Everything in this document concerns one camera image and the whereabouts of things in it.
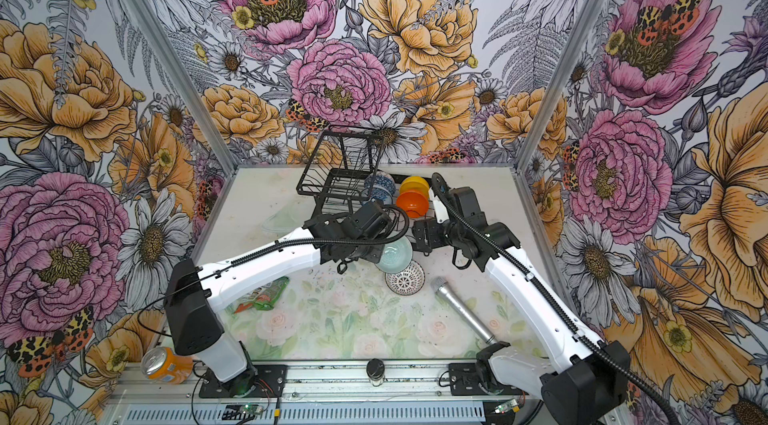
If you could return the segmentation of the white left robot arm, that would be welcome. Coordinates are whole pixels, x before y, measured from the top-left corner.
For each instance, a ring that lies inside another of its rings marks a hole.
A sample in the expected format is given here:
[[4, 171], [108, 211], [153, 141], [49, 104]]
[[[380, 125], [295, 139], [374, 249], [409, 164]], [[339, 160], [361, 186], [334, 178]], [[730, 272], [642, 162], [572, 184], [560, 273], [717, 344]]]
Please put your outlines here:
[[358, 259], [376, 263], [386, 245], [405, 236], [409, 222], [398, 207], [372, 201], [352, 213], [315, 215], [286, 236], [230, 259], [180, 262], [163, 300], [174, 351], [200, 360], [226, 388], [250, 386], [256, 377], [252, 361], [219, 314], [294, 272], [335, 263], [344, 273]]

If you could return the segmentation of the brown petal pattern bowl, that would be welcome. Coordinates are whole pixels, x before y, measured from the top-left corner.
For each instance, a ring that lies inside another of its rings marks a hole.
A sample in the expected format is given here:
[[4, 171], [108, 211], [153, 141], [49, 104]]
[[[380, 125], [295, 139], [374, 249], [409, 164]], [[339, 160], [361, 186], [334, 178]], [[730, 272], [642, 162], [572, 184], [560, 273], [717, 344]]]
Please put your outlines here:
[[395, 294], [400, 296], [412, 296], [418, 293], [424, 286], [426, 275], [422, 266], [415, 260], [402, 271], [386, 273], [385, 283]]

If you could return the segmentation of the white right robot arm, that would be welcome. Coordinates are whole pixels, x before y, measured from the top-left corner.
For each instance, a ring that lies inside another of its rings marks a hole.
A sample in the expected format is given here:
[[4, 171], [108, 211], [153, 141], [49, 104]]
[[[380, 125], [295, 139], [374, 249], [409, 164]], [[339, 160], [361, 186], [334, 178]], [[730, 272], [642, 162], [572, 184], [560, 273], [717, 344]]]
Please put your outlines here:
[[544, 348], [543, 359], [492, 339], [476, 355], [480, 386], [490, 394], [515, 388], [543, 402], [559, 424], [593, 424], [627, 397], [628, 352], [606, 344], [582, 322], [536, 270], [519, 239], [490, 223], [470, 187], [450, 187], [440, 174], [430, 183], [432, 217], [415, 223], [415, 247], [453, 250], [458, 269], [476, 266], [522, 315]]

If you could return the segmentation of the yellow bowl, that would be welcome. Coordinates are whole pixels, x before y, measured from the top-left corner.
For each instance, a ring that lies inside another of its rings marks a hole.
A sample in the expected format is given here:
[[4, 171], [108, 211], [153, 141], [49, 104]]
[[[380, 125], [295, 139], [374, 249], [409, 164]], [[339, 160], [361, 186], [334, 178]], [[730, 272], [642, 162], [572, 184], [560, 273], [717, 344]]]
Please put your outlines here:
[[428, 198], [429, 190], [430, 190], [429, 183], [425, 178], [422, 178], [420, 176], [408, 176], [400, 184], [400, 193], [404, 193], [407, 191], [415, 191], [420, 193], [424, 197]]

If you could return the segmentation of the mint green bowl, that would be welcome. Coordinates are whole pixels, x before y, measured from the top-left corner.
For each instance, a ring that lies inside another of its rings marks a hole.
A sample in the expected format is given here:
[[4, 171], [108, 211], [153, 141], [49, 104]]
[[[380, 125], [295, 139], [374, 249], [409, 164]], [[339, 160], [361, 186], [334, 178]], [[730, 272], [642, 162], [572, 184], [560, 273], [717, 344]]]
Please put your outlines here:
[[405, 236], [383, 246], [381, 256], [376, 263], [379, 270], [386, 274], [397, 274], [405, 270], [412, 261], [413, 249]]

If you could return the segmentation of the blue triangle pattern bowl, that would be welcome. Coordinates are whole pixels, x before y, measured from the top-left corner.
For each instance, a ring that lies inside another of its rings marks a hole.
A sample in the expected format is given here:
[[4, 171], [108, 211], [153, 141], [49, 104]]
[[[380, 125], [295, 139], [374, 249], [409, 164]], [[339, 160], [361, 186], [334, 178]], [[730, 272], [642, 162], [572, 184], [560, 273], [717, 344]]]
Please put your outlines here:
[[387, 190], [389, 194], [394, 194], [397, 190], [393, 176], [382, 170], [375, 172], [371, 177], [371, 181], [373, 188]]

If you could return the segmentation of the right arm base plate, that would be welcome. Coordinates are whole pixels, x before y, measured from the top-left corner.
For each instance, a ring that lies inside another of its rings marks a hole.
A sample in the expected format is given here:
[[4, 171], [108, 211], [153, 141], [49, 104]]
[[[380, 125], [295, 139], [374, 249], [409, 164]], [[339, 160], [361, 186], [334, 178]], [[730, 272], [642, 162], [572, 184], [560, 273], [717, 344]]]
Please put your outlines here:
[[452, 396], [520, 396], [524, 394], [524, 391], [517, 387], [497, 383], [489, 375], [483, 378], [475, 363], [449, 363], [447, 371]]

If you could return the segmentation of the blue floral bowl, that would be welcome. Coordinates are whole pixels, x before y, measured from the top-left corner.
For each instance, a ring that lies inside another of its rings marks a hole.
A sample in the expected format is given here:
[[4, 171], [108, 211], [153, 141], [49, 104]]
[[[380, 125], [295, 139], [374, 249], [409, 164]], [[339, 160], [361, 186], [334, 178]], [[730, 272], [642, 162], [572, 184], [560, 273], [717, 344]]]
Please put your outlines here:
[[371, 194], [369, 197], [370, 202], [377, 202], [381, 205], [393, 205], [394, 197], [386, 188], [374, 185], [371, 188]]

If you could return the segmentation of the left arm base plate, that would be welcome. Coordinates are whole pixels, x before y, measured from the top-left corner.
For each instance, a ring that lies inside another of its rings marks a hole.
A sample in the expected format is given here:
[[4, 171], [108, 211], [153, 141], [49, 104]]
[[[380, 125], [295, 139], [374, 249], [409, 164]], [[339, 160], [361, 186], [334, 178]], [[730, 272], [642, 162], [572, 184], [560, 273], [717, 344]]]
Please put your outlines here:
[[282, 396], [287, 372], [287, 365], [252, 364], [240, 376], [221, 382], [212, 371], [206, 371], [198, 396], [203, 399], [278, 398]]

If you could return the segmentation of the orange bowl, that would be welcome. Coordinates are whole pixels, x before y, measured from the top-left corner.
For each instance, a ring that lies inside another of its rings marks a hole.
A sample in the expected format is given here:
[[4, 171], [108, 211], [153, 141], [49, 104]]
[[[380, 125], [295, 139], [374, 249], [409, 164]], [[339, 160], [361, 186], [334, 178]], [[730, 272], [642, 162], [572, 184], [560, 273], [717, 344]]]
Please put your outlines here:
[[395, 205], [403, 210], [410, 219], [425, 217], [429, 210], [429, 198], [417, 189], [401, 191], [395, 199]]

